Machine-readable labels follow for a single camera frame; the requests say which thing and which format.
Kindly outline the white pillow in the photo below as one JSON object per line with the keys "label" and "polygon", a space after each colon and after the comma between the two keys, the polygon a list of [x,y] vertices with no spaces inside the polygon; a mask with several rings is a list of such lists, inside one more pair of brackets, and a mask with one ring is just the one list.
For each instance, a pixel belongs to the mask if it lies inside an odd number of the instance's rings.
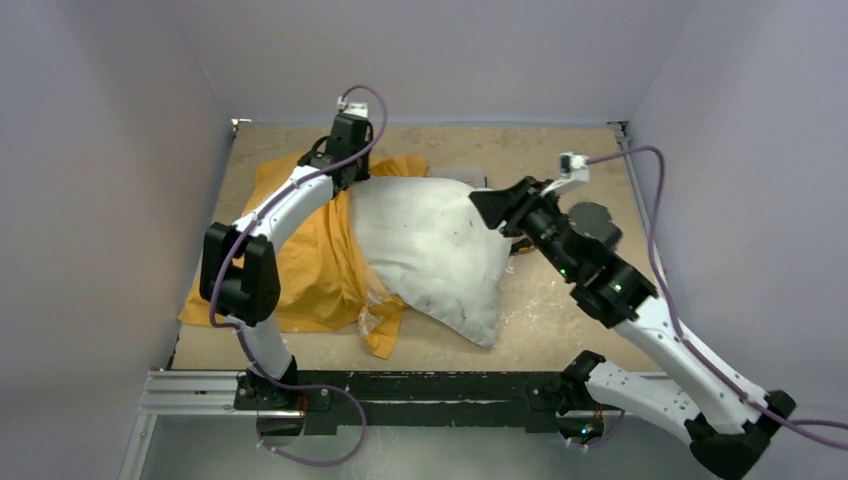
{"label": "white pillow", "polygon": [[436,177],[377,177],[349,192],[366,264],[409,307],[491,348],[511,242],[472,204],[474,187]]}

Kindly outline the orange Mickey Mouse pillowcase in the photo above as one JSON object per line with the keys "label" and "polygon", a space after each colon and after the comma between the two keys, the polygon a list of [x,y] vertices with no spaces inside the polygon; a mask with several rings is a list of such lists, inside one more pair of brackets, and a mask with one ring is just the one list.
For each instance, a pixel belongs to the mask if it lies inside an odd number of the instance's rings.
{"label": "orange Mickey Mouse pillowcase", "polygon": [[[254,190],[242,213],[248,213],[282,185],[301,154],[260,164]],[[427,161],[418,155],[377,158],[373,176],[423,177]],[[275,309],[281,332],[323,333],[356,323],[368,351],[388,359],[394,350],[407,304],[389,293],[367,264],[350,213],[352,189],[313,213],[277,255],[282,292]],[[210,327],[209,305],[192,285],[178,319],[186,325]]]}

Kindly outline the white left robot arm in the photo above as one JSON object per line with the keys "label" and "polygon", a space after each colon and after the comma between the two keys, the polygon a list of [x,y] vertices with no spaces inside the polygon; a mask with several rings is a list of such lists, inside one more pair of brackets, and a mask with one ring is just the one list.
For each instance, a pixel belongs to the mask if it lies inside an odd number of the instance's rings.
{"label": "white left robot arm", "polygon": [[204,234],[199,293],[214,328],[236,334],[248,359],[246,377],[272,408],[297,399],[294,356],[271,323],[281,296],[277,256],[292,234],[340,192],[369,177],[369,154],[381,132],[362,113],[336,114],[329,134],[298,160],[258,207]]}

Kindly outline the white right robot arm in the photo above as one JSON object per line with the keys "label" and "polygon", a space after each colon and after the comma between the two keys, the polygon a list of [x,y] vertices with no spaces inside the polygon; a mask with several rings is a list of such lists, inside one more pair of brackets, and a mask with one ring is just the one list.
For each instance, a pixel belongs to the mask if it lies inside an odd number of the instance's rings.
{"label": "white right robot arm", "polygon": [[622,409],[681,440],[719,478],[750,472],[795,401],[734,371],[669,312],[654,283],[617,254],[622,233],[606,207],[581,202],[562,211],[546,184],[530,177],[475,191],[470,201],[488,228],[530,240],[571,286],[580,310],[638,347],[672,381],[653,384],[583,351],[554,387],[541,390],[543,398],[562,414],[586,405]]}

